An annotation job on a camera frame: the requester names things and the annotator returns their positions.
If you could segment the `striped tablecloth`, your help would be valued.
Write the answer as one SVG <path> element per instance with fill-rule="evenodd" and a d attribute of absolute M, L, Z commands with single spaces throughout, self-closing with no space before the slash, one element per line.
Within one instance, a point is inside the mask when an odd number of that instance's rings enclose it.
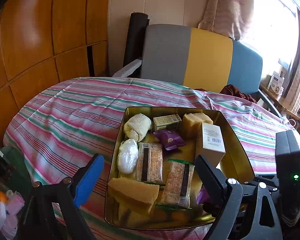
<path fill-rule="evenodd" d="M 177 231 L 122 230 L 105 222 L 111 159 L 121 120 L 130 106 L 222 112 L 256 174 L 275 172 L 275 135 L 291 129 L 288 119 L 250 101 L 164 81 L 80 77 L 42 91 L 13 117 L 3 143 L 23 153 L 31 179 L 43 184 L 74 175 L 96 153 L 104 156 L 102 176 L 81 209 L 98 239 L 202 239 L 208 230 L 207 226 Z"/>

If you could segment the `cracker pack green ends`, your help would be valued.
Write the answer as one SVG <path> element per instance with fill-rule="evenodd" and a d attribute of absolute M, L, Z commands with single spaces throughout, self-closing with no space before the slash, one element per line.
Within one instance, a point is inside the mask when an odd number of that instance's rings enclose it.
<path fill-rule="evenodd" d="M 169 159 L 170 168 L 158 204 L 190 208 L 191 183 L 195 165 L 189 161 Z"/>

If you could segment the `dark red gold tin box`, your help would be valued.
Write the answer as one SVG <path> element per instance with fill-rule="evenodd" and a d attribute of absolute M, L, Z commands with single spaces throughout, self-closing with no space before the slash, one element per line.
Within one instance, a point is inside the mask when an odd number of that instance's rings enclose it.
<path fill-rule="evenodd" d="M 202 181 L 195 171 L 197 137 L 184 139 L 181 126 L 177 133 L 185 140 L 186 145 L 175 150 L 164 150 L 162 143 L 152 132 L 147 132 L 145 138 L 137 143 L 139 156 L 131 174 L 121 173 L 117 168 L 119 148 L 128 138 L 123 127 L 125 123 L 137 114 L 153 118 L 185 114 L 204 113 L 210 117 L 214 125 L 221 129 L 225 153 L 216 167 L 221 170 L 226 178 L 235 178 L 238 182 L 252 180 L 255 177 L 253 168 L 225 113 L 207 109 L 181 108 L 181 107 L 127 107 L 123 115 L 121 126 L 117 135 L 114 148 L 109 181 L 117 178 L 127 178 L 151 185 L 159 186 L 157 198 L 149 211 L 141 210 L 135 200 L 128 204 L 121 204 L 114 197 L 113 192 L 107 189 L 104 220 L 118 228 L 129 230 L 181 230 L 212 223 L 214 218 L 206 213 L 201 204 L 196 203 Z M 162 203 L 162 194 L 166 182 L 168 190 L 172 186 L 175 192 L 181 194 L 175 205 Z"/>

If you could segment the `dark red cloth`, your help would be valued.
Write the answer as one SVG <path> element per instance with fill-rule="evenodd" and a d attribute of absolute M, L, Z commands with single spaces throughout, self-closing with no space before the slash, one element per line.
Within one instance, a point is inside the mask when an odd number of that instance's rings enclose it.
<path fill-rule="evenodd" d="M 250 95 L 242 93 L 237 87 L 234 85 L 226 85 L 220 91 L 221 94 L 235 96 L 237 98 L 245 99 L 253 103 L 257 103 L 257 101 Z"/>

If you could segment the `pink white toiletry clutter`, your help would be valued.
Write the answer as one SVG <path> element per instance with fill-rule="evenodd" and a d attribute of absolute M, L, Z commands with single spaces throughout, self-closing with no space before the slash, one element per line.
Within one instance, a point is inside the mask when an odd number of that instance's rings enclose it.
<path fill-rule="evenodd" d="M 0 191 L 0 233 L 6 239 L 14 239 L 18 230 L 17 214 L 25 205 L 25 200 L 17 191 Z"/>

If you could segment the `beige curtain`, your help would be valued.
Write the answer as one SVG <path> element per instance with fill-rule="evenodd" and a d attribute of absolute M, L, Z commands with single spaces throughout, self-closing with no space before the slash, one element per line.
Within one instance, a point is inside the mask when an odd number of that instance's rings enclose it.
<path fill-rule="evenodd" d="M 254 0 L 208 0 L 199 29 L 229 37 L 243 38 L 254 10 Z"/>

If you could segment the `white cotton ball bag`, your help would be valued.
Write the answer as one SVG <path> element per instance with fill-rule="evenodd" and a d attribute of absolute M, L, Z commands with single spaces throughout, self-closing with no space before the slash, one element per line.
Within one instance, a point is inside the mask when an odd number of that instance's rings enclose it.
<path fill-rule="evenodd" d="M 117 155 L 117 168 L 121 173 L 131 174 L 136 167 L 139 156 L 138 144 L 134 139 L 121 143 Z"/>

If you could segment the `grey yellow blue chair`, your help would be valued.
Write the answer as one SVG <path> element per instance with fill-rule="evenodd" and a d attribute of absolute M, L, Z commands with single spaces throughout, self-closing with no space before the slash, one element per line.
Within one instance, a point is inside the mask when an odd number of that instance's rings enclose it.
<path fill-rule="evenodd" d="M 271 113 L 279 111 L 261 92 L 263 59 L 258 53 L 223 35 L 173 24 L 149 25 L 142 56 L 122 67 L 114 77 L 177 83 L 193 89 L 220 92 L 233 85 L 242 93 L 261 98 Z"/>

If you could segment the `purple snack packet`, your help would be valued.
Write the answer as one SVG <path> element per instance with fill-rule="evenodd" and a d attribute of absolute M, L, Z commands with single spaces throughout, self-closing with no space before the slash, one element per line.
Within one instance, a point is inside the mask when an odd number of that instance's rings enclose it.
<path fill-rule="evenodd" d="M 154 132 L 154 136 L 167 151 L 175 150 L 186 145 L 186 142 L 176 131 L 161 130 Z"/>
<path fill-rule="evenodd" d="M 207 200 L 210 199 L 210 196 L 206 190 L 205 187 L 202 187 L 198 193 L 197 199 L 196 199 L 196 203 L 197 205 L 199 204 L 203 204 L 204 202 L 206 202 Z"/>

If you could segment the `white sock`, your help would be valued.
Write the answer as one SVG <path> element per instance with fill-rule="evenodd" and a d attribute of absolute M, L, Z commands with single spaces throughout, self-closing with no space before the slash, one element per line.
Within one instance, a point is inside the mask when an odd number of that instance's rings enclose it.
<path fill-rule="evenodd" d="M 139 113 L 131 117 L 124 124 L 123 131 L 129 139 L 134 139 L 137 142 L 140 142 L 144 139 L 151 127 L 151 119 L 144 114 Z"/>

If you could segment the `white cardboard box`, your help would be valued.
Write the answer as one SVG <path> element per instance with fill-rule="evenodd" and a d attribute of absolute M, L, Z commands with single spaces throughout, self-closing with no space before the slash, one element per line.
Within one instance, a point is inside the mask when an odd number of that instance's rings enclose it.
<path fill-rule="evenodd" d="M 201 123 L 196 140 L 196 156 L 203 154 L 213 167 L 217 167 L 225 155 L 225 146 L 219 126 Z"/>

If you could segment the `small yellow sponge piece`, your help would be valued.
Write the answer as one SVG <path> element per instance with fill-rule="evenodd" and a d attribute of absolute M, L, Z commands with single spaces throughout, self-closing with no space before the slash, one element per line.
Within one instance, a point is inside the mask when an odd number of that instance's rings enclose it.
<path fill-rule="evenodd" d="M 156 204 L 151 210 L 150 218 L 156 223 L 188 223 L 204 213 L 200 206 L 186 209 L 176 205 Z"/>

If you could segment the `large yellow sponge block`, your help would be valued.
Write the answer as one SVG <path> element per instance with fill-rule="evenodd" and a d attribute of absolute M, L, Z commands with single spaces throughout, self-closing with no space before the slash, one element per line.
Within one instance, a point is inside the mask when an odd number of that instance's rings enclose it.
<path fill-rule="evenodd" d="M 196 137 L 202 122 L 213 125 L 213 120 L 204 113 L 185 114 L 182 119 L 181 134 L 186 139 Z"/>

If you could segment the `green white small box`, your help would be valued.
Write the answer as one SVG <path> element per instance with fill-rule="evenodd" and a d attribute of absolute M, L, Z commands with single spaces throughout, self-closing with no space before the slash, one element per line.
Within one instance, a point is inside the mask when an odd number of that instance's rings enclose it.
<path fill-rule="evenodd" d="M 181 124 L 181 118 L 178 114 L 158 116 L 153 118 L 153 131 L 176 130 Z"/>

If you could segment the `wooden desk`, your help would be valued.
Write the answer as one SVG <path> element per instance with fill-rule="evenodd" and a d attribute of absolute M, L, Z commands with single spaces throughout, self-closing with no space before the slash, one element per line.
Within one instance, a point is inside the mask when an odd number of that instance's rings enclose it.
<path fill-rule="evenodd" d="M 300 114 L 294 113 L 284 104 L 284 98 L 278 96 L 271 90 L 268 90 L 266 86 L 260 84 L 260 90 L 266 95 L 266 97 L 273 103 L 274 107 L 279 111 L 281 115 L 284 115 L 287 119 L 293 119 L 294 121 L 290 121 L 293 125 L 295 124 L 295 129 L 300 134 Z"/>

